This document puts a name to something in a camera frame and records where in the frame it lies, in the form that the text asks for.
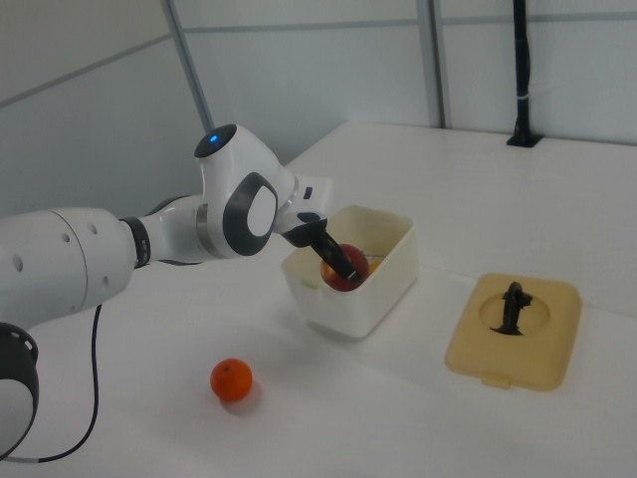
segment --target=black object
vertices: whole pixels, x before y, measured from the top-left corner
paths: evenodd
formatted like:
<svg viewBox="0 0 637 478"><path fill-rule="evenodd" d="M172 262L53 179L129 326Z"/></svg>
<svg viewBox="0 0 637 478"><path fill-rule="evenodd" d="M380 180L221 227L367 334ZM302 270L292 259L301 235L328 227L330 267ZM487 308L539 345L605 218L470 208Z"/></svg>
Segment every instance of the black object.
<svg viewBox="0 0 637 478"><path fill-rule="evenodd" d="M210 134L206 134L197 144L195 148L195 157L203 158L214 154L223 146L228 144L228 141L237 132L237 126L235 124L226 124L224 126L216 127Z"/></svg>
<svg viewBox="0 0 637 478"><path fill-rule="evenodd" d="M360 274L327 233L327 219L309 222L282 234L295 247L311 246L334 271L347 282L356 283Z"/></svg>
<svg viewBox="0 0 637 478"><path fill-rule="evenodd" d="M518 119L514 135L507 141L510 146L534 147L541 139L531 132L529 120L529 80L531 79L531 53L527 37L527 2L514 0L514 28L516 30L516 82L518 89Z"/></svg>
<svg viewBox="0 0 637 478"><path fill-rule="evenodd" d="M533 297L523 292L519 282L511 282L502 298L505 301L502 325L497 329L491 328L491 330L505 336L521 336L522 332L518 328L520 311L531 304Z"/></svg>
<svg viewBox="0 0 637 478"><path fill-rule="evenodd" d="M250 208L262 187L272 193L276 201L275 210L279 209L279 198L272 184L258 172L251 172L239 183L223 210L222 224L226 241L233 251L242 256L253 256L266 247L275 227L276 216L272 217L268 232L261 236L255 236L248 226Z"/></svg>
<svg viewBox="0 0 637 478"><path fill-rule="evenodd" d="M87 429L84 436L80 439L78 443L76 443L75 446L73 446L73 448L69 448L67 451L63 453L59 453L57 455L46 456L42 458L22 458L22 457L12 457L12 456L5 458L6 456L5 455L5 456L0 456L0 461L3 458L5 459L5 461L11 461L14 463L48 463L50 461L57 461L78 451L82 447L82 445L84 445L85 442L89 439L89 437L91 436L91 433L93 433L93 429L96 426L96 422L98 421L98 410L100 408L100 384L98 381L98 357L96 354L96 348L97 348L97 341L98 341L98 322L100 321L101 312L102 312L102 305L98 305L98 307L96 308L96 313L93 317L93 331L91 332L91 366L93 371L93 416L91 417L91 423L89 424L89 428ZM2 326L6 326L6 325L7 324L0 324L0 331L2 331ZM24 331L22 331L22 334L24 334L26 337L29 337L28 334L25 333ZM35 342L32 342L32 345L34 348L31 349L31 352L35 351L35 355L34 355L35 357L34 372L35 372L35 359L38 356L38 352L37 352L37 349L35 349ZM36 400L34 401L34 411L33 411L33 415L35 418L35 414L36 414L35 408L37 406L37 394L34 395L34 400Z"/></svg>
<svg viewBox="0 0 637 478"><path fill-rule="evenodd" d="M36 417L40 396L37 361L38 347L33 338L19 327L0 323L0 380L19 381L29 389L33 398L33 414L29 425L11 449L0 450L0 461L5 459L27 436Z"/></svg>
<svg viewBox="0 0 637 478"><path fill-rule="evenodd" d="M136 217L125 217L119 220L128 224L130 228L132 239L135 243L135 253L137 254L135 269L139 269L150 261L150 239L148 238L148 231L146 231L143 223Z"/></svg>

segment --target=black stand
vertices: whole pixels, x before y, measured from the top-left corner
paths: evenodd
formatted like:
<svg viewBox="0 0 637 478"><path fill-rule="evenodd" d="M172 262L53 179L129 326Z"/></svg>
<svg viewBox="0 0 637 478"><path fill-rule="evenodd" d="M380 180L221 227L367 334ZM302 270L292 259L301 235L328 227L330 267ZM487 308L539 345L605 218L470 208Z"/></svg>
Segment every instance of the black stand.
<svg viewBox="0 0 637 478"><path fill-rule="evenodd" d="M516 81L518 85L518 119L514 135L508 145L534 147L541 139L531 133L529 124L529 80L531 78L531 53L527 37L527 2L514 0L514 27L516 29Z"/></svg>

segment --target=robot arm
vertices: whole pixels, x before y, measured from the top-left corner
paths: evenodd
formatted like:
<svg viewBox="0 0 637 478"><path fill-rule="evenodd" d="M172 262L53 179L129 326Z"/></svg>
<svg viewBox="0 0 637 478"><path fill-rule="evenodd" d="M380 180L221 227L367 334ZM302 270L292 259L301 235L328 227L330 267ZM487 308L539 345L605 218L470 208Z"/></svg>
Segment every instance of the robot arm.
<svg viewBox="0 0 637 478"><path fill-rule="evenodd" d="M0 219L0 461L37 410L37 347L24 330L102 304L126 288L134 269L251 256L276 232L358 279L325 231L329 179L294 175L234 124L207 134L195 156L203 194L166 201L145 217L66 208Z"/></svg>

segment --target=white table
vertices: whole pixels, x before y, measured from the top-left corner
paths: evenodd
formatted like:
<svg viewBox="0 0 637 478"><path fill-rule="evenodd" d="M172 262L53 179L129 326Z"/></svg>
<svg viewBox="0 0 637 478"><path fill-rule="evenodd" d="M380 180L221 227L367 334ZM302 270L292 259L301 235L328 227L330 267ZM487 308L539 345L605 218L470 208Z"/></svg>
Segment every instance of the white table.
<svg viewBox="0 0 637 478"><path fill-rule="evenodd" d="M280 237L250 259L152 264L104 306L101 407L76 454L4 477L627 477L637 471L637 148L349 123L291 168L335 179L335 209L417 224L420 278L358 342L308 327ZM487 272L571 282L586 304L564 383L501 390L444 355ZM17 450L67 449L92 409L92 313L32 333L41 404ZM257 385L222 406L208 377L244 359Z"/></svg>

